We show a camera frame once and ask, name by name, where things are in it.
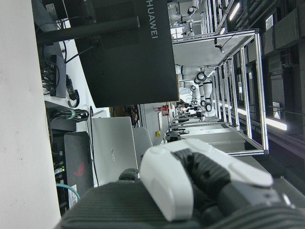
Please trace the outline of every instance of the laptop lid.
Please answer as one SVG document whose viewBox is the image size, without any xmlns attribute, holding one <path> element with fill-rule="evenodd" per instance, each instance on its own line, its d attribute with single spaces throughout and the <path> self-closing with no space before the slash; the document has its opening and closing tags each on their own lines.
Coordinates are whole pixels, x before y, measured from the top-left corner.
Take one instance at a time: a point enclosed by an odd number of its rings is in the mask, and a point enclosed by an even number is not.
<svg viewBox="0 0 305 229">
<path fill-rule="evenodd" d="M 93 118 L 92 131 L 100 185 L 117 181 L 127 168 L 138 168 L 129 117 Z"/>
</svg>

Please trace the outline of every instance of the teal cable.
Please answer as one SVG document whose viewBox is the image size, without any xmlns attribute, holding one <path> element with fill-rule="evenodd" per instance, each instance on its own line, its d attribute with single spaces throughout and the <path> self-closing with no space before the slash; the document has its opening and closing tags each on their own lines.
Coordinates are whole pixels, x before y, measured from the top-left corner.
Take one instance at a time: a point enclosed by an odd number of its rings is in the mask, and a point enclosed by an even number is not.
<svg viewBox="0 0 305 229">
<path fill-rule="evenodd" d="M 64 184 L 56 184 L 57 187 L 64 187 L 67 188 L 69 190 L 71 190 L 77 197 L 77 199 L 81 199 L 80 195 L 77 193 L 77 191 L 75 191 L 74 188 L 70 187 L 69 185 L 64 185 Z"/>
</svg>

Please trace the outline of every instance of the monitor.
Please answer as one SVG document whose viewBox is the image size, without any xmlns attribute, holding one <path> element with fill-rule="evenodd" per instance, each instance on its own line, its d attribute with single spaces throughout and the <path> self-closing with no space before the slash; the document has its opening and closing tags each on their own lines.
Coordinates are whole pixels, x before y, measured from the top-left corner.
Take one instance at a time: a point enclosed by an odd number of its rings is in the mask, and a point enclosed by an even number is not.
<svg viewBox="0 0 305 229">
<path fill-rule="evenodd" d="M 138 17 L 140 28 L 76 39 L 96 107 L 179 100 L 164 0 L 65 0 L 71 27 Z"/>
</svg>

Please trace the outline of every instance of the person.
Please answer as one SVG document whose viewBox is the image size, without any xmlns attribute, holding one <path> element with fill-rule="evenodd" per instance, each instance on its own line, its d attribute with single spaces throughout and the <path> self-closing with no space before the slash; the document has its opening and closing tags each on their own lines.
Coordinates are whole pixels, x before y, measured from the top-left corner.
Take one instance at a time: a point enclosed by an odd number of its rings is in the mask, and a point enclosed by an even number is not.
<svg viewBox="0 0 305 229">
<path fill-rule="evenodd" d="M 189 104 L 186 103 L 185 101 L 183 101 L 182 99 L 180 99 L 179 102 L 176 102 L 176 107 L 179 107 L 181 105 L 181 107 L 188 107 Z"/>
</svg>

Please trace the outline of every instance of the window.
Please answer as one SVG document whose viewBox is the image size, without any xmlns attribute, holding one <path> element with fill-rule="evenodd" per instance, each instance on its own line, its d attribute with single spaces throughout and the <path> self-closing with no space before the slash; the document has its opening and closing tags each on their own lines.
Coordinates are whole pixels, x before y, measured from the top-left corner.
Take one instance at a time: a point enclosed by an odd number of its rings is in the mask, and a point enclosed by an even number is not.
<svg viewBox="0 0 305 229">
<path fill-rule="evenodd" d="M 173 39 L 182 38 L 182 29 L 183 27 L 176 27 L 171 29 L 171 35 Z"/>
</svg>

